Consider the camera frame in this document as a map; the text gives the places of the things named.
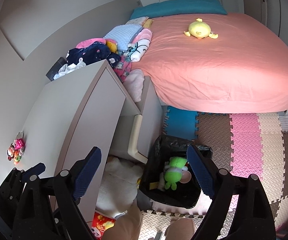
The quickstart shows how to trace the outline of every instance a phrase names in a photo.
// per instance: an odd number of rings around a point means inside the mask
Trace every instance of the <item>screw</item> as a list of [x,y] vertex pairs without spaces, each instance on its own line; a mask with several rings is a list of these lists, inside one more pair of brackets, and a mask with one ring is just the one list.
[[61,171],[60,175],[61,175],[62,177],[65,177],[65,176],[68,175],[68,173],[69,173],[68,170],[63,170],[63,171]]
[[259,177],[256,174],[251,174],[251,178],[257,180]]
[[30,181],[34,181],[35,179],[37,179],[37,176],[36,176],[36,175],[32,175],[32,176],[29,178]]
[[227,175],[228,174],[228,171],[225,170],[225,169],[220,169],[219,173],[223,176]]

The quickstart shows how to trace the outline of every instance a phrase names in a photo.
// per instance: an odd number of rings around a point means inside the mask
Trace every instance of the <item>white dresser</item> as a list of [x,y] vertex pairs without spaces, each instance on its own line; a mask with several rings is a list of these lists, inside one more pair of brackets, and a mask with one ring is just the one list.
[[[142,98],[137,105],[132,101],[106,60],[52,81],[24,124],[26,150],[17,168],[26,170],[42,162],[46,171],[41,177],[54,176],[99,147],[102,162],[78,206],[85,221],[92,221],[109,152],[145,163],[160,133],[162,108],[150,78],[145,79]],[[144,122],[134,123],[136,119]],[[141,151],[133,154],[135,158],[128,154],[130,141],[130,150]]]

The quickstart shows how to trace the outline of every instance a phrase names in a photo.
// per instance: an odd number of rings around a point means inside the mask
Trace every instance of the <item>blue gripper pad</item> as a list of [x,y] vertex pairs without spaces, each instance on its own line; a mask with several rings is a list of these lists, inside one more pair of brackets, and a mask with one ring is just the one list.
[[205,167],[203,161],[195,151],[193,146],[189,146],[186,151],[187,160],[191,166],[194,175],[205,195],[213,198],[215,195],[214,191],[214,180]]
[[75,200],[85,195],[87,188],[91,183],[101,161],[102,161],[102,152],[100,148],[96,147],[95,151],[93,152],[91,157],[87,160],[81,172],[75,179],[74,191],[72,194]]

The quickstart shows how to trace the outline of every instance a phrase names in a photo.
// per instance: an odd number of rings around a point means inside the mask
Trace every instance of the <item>pile of clothes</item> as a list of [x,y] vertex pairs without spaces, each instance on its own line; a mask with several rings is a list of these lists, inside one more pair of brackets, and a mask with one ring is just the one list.
[[[149,48],[152,32],[148,28],[143,28],[147,20],[148,17],[133,19],[124,25],[114,27],[104,38],[80,42],[76,48],[68,51],[67,64],[54,76],[54,80],[76,69],[106,59],[119,80],[124,83],[131,73],[132,62],[140,61]],[[125,88],[129,90],[135,102],[141,100],[143,81],[143,72],[136,70],[125,84]]]

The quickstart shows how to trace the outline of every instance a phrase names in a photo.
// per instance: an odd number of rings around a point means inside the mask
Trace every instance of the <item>teal pillow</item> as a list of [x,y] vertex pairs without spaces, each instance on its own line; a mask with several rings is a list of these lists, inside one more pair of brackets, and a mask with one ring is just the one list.
[[192,13],[227,14],[219,0],[169,0],[135,8],[130,20]]

